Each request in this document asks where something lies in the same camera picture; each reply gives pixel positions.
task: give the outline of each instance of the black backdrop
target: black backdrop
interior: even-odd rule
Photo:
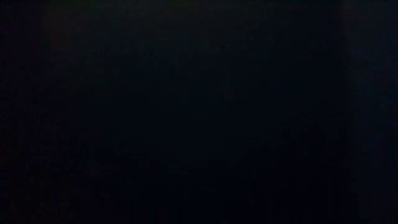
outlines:
[[[4,217],[357,216],[340,4],[8,4]]]

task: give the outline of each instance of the dark background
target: dark background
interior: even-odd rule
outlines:
[[[291,2],[2,4],[1,218],[394,223],[395,5]]]

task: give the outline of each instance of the dark wall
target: dark wall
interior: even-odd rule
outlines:
[[[357,217],[356,81],[337,2],[5,11],[17,220]]]

